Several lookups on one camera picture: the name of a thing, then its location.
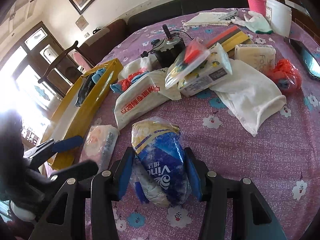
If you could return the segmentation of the blue Vinda tissue pack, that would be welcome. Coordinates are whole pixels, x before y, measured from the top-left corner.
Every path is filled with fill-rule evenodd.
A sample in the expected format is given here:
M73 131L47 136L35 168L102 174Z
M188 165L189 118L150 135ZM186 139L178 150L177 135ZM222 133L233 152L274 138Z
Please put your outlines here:
M184 204L191 194L180 133L178 125L161 118L132 125L133 171L146 199L158 207Z

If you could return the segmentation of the pink tissue pack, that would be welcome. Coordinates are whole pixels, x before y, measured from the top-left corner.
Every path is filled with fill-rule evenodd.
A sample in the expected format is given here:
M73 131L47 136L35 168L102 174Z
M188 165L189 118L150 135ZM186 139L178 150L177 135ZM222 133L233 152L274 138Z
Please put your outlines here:
M119 130L112 125L92 126L80 154L80 162L94 161L99 172L107 170L119 136Z

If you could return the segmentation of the yellow cardboard box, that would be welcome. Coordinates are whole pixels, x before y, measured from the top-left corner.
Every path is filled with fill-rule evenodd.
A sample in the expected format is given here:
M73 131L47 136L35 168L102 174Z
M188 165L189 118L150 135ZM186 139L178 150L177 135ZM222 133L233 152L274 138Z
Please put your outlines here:
M75 103L78 98L78 92L85 79L101 68L104 68L106 72L104 72L97 84L89 92L81 106L76 107ZM122 69L123 65L119 59L113 59L82 74L69 89L51 117L50 124L43 135L42 141L49 139L65 140L77 135L84 137L91 126L95 113L108 95L110 85L117 81L118 74Z

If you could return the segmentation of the dark sock in box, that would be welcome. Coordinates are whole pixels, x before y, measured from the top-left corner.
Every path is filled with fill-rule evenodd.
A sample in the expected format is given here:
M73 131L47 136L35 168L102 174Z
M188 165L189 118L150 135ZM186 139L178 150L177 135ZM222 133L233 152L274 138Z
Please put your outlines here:
M96 83L99 81L99 79L103 76L105 72L105 68L100 68L95 73L89 75L86 78L78 92L78 98L75 103L76 107L80 107L83 104L84 100L87 98L93 87L96 85Z

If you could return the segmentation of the wooden glass door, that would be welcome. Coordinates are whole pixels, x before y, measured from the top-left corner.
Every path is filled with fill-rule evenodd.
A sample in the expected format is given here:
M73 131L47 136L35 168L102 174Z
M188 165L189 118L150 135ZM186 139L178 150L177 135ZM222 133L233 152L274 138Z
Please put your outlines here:
M21 47L26 52L26 56L13 72L15 79L27 66L31 66L38 78L41 78L49 65L64 51L42 21L17 42L17 47ZM44 83L62 98L73 85L57 70L53 70L48 76L48 81Z

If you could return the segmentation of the blue red cloth bundle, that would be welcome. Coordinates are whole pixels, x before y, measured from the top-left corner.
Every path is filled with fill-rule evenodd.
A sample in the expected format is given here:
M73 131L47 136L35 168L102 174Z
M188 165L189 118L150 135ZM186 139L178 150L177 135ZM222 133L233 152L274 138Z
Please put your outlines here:
M130 74L127 78L120 80L117 83L111 84L110 89L114 93L122 94L123 92L128 90L132 84L137 82L141 77L143 77L148 73L149 73L148 71L145 71L145 72L138 71L133 74Z

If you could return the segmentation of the dark wooden chair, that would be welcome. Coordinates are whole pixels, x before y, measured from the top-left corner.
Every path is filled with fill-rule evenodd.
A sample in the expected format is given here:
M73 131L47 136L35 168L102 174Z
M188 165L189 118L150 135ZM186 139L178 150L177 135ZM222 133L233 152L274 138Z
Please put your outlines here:
M67 81L74 84L76 80L82 75L78 70L78 65L69 56L69 53L73 50L77 51L78 41L68 49L64 50L46 69L43 76L38 80L38 83L43 83L48 81L48 76L53 70L57 70L58 73L62 75Z

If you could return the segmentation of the white tissue pack red text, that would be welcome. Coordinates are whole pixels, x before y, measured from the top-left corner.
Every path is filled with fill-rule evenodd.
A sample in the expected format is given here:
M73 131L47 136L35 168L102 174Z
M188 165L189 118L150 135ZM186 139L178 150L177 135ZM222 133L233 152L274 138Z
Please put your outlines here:
M181 100L176 85L165 88L167 70L158 69L143 75L117 98L114 116L119 130L168 100Z

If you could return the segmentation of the white cloth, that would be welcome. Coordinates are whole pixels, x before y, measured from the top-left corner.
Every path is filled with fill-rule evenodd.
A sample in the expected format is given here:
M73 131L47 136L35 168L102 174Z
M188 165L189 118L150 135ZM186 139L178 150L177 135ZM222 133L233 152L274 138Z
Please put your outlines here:
M240 60L229 60L233 74L210 87L252 136L280 111L286 96L266 75Z

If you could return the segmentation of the purple floral tablecloth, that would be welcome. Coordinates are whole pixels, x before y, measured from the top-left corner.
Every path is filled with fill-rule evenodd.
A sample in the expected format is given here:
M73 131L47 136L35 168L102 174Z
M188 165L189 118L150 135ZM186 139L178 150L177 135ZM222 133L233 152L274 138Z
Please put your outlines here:
M161 27L183 30L196 14L184 15L135 31L106 54L123 66L149 50L164 36ZM225 178L248 177L267 200L287 239L300 239L319 209L319 82L310 79L282 36L257 35L242 28L256 44L270 44L277 59L289 59L302 76L302 88L288 95L286 106L268 118L253 137L211 90L167 101L133 123L159 117L181 129L183 147L210 170ZM191 194L172 209L141 204L129 185L120 202L113 202L119 239L197 239L205 203Z

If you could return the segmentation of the black electric motor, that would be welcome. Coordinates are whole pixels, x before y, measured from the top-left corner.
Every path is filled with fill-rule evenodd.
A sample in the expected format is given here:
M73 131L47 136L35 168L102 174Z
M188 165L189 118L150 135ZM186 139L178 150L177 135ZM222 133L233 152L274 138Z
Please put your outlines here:
M161 68L169 68L176 60L178 55L185 49L185 43L180 33L186 35L190 40L191 36L185 31L169 30L166 24L162 25L165 38L156 39L151 42L152 48L149 51L143 51L141 58L148 57L150 54L155 55Z

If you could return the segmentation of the red plastic bag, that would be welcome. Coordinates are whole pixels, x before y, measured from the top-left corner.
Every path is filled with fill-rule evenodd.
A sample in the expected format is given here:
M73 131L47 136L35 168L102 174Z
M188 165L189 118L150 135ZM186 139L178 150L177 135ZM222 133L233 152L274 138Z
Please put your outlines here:
M288 59L279 60L275 67L266 73L266 76L285 95L295 93L302 86L302 77L299 70Z

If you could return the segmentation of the lemon print tissue pack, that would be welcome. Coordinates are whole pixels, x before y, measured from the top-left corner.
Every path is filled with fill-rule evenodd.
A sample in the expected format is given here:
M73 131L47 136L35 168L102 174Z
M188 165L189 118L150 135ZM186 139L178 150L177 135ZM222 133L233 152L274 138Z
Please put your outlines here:
M210 49L210 55L190 74L178 83L178 90L185 97L191 97L233 74L228 54L221 44Z

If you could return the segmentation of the clear bag with red item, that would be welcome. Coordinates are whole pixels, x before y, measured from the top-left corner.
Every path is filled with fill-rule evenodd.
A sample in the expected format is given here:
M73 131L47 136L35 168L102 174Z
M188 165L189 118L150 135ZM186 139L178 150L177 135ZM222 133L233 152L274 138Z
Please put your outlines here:
M210 55L210 50L198 37L191 42L178 55L174 63L169 67L165 77L165 88L169 89L181 79L200 66Z

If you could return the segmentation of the black smartphone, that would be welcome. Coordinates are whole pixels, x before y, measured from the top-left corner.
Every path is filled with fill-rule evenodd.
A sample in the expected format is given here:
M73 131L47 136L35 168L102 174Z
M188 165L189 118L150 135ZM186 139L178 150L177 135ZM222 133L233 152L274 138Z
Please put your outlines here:
M289 44L295 51L301 64L305 67L310 78L319 81L320 65L308 50L308 48L306 48L306 46L304 46L302 42L291 38L289 38Z

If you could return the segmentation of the stack of coloured sponges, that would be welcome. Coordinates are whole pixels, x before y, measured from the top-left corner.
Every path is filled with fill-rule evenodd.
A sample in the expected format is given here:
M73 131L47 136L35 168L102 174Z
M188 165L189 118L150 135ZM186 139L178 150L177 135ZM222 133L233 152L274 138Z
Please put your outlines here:
M206 47L212 48L215 44L219 43L225 52L229 52L235 48L236 45L243 44L249 41L250 38L237 26L233 26L223 31L219 35L207 42Z

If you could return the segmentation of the white notebook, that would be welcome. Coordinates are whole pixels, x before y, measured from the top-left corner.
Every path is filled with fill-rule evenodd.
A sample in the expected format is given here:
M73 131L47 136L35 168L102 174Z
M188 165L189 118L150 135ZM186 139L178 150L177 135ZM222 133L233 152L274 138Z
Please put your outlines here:
M227 12L200 12L191 20L184 22L183 26L229 25L231 20L225 20L227 14Z

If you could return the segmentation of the white work glove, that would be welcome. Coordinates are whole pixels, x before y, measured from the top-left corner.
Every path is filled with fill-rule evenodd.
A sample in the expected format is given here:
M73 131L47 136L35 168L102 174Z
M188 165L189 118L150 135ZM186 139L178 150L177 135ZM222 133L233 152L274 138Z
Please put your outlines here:
M271 34L273 30L269 25L268 21L264 16L255 11L248 11L243 15L244 19L235 16L235 18L231 19L233 24L246 27L253 33L256 34Z

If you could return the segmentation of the white plastic bucket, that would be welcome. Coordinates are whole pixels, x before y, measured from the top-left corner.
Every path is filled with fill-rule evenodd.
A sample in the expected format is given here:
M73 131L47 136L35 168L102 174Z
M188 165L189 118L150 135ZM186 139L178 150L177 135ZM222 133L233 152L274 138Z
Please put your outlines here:
M274 33L289 37L292 22L290 7L276 0L266 0L266 19Z

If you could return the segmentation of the black sofa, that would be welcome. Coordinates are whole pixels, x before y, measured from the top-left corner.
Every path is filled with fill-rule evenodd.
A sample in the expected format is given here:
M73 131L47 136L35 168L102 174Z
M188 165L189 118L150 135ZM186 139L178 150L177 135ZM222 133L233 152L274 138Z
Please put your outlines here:
M131 35L143 27L199 11L247 7L247 0L173 0L131 16L127 22L127 33Z

